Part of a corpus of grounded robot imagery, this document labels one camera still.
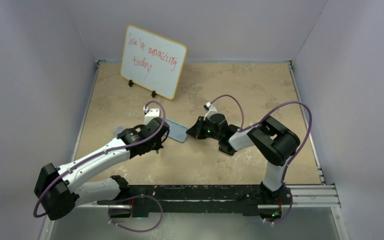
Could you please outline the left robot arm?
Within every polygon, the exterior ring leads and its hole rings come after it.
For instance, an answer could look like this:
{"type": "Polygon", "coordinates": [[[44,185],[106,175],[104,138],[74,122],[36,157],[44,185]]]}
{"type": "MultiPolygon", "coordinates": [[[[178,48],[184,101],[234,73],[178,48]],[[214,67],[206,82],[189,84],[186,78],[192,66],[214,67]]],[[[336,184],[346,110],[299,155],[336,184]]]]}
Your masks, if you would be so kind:
{"type": "Polygon", "coordinates": [[[100,200],[112,200],[118,205],[126,203],[129,191],[121,186],[119,177],[98,182],[90,179],[136,156],[158,152],[169,130],[165,119],[154,117],[146,124],[119,130],[110,142],[76,161],[60,166],[44,165],[34,187],[37,202],[33,216],[58,220],[85,203],[100,200]]]}

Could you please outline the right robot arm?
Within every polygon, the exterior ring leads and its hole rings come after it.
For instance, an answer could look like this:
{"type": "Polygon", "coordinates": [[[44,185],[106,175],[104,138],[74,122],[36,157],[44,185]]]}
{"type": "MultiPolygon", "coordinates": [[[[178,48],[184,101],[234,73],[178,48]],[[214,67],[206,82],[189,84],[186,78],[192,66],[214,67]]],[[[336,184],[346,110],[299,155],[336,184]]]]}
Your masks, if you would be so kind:
{"type": "Polygon", "coordinates": [[[218,141],[218,150],[229,156],[255,146],[267,160],[260,196],[268,204],[280,198],[286,163],[301,143],[294,132],[272,116],[267,117],[262,124],[242,132],[238,126],[228,124],[221,113],[210,117],[199,116],[196,123],[186,130],[186,134],[198,140],[211,138],[218,141]]]}

